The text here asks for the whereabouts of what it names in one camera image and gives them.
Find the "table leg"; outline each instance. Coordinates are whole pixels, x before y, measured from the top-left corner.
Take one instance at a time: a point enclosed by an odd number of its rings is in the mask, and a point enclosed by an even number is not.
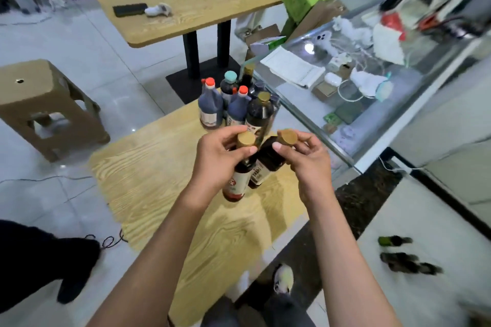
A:
[[[190,79],[199,79],[198,36],[195,31],[183,35],[186,53],[187,75]]]
[[[217,36],[218,67],[228,67],[231,26],[232,26],[231,20],[221,22],[218,24],[218,36]]]

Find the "teal bottle cap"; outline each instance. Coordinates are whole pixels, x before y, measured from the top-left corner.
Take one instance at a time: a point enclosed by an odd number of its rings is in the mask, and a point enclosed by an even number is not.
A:
[[[231,70],[229,70],[229,71],[227,71],[227,72],[225,73],[225,81],[226,81],[227,83],[233,83],[233,82],[235,82],[236,80],[237,80],[237,74],[236,74],[236,72],[235,72],[235,71],[231,71]]]

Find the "stool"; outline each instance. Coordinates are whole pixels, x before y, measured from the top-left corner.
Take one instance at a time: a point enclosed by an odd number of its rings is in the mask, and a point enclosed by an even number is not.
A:
[[[83,101],[86,111],[75,100]],[[59,159],[55,151],[90,141],[110,141],[99,118],[100,110],[49,61],[0,67],[0,118],[50,162]],[[61,113],[70,124],[62,132],[42,138],[36,133],[34,122],[49,126],[52,113]]]

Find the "black phone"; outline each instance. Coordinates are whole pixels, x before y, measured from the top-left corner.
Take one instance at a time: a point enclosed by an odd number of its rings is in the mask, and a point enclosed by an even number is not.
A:
[[[126,4],[124,6],[114,6],[113,11],[116,17],[126,17],[144,14],[146,8],[148,8],[146,3]]]

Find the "black table base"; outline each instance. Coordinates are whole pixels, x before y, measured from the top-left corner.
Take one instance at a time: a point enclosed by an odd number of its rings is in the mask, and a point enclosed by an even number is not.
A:
[[[232,70],[239,75],[241,66],[229,55],[230,28],[230,20],[218,24],[218,56],[202,63],[199,63],[196,32],[188,32],[183,35],[187,68],[167,76],[166,79],[185,104],[200,96],[202,78],[214,78],[217,87],[219,87],[226,71]]]

